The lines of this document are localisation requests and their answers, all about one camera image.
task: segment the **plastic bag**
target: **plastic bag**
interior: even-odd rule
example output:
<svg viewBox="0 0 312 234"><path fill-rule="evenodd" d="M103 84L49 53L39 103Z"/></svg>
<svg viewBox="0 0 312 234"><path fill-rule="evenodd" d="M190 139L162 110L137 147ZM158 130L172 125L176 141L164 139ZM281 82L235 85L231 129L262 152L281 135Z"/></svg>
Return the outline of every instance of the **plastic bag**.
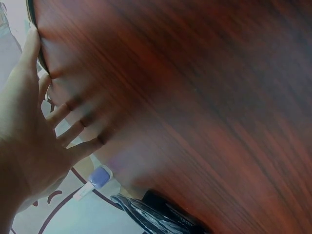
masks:
<svg viewBox="0 0 312 234"><path fill-rule="evenodd" d="M164 216L141 200L126 198L121 194L111 196L111 200L149 234L191 234L184 223Z"/></svg>

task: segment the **black object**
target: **black object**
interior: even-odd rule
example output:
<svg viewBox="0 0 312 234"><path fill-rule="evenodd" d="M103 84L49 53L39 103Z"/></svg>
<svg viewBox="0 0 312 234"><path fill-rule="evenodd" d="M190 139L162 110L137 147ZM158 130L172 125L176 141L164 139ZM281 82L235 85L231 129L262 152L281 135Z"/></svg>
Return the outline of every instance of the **black object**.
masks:
<svg viewBox="0 0 312 234"><path fill-rule="evenodd" d="M142 200L126 198L121 194L111 196L111 200L149 234L211 233L185 211L151 190Z"/></svg>

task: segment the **skin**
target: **skin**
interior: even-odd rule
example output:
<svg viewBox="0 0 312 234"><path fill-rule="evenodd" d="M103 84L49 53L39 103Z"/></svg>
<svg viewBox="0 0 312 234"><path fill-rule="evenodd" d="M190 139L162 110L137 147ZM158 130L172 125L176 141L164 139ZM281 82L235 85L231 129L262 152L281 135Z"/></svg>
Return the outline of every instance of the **skin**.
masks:
<svg viewBox="0 0 312 234"><path fill-rule="evenodd" d="M84 129L76 122L56 137L54 129L70 110L66 104L47 118L41 103L51 83L38 79L40 39L31 29L24 51L0 93L0 233L9 233L17 212L51 194L70 168L102 146L95 138L66 149Z"/></svg>

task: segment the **purple object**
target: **purple object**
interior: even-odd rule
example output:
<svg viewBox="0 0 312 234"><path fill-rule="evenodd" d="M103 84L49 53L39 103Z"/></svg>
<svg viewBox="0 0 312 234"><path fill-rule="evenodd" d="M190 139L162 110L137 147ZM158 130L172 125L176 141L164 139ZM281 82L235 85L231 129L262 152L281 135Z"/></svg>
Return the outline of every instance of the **purple object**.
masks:
<svg viewBox="0 0 312 234"><path fill-rule="evenodd" d="M109 180L111 176L102 167L96 168L90 175L89 181L93 184L96 189L102 188Z"/></svg>

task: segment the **wood grain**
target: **wood grain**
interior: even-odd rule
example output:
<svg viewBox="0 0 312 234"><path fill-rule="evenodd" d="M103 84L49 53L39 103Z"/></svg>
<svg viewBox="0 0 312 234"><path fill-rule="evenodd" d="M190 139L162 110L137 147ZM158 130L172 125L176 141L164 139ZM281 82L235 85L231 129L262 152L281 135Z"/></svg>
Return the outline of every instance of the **wood grain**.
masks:
<svg viewBox="0 0 312 234"><path fill-rule="evenodd" d="M126 187L216 233L312 230L312 2L34 0L50 95Z"/></svg>

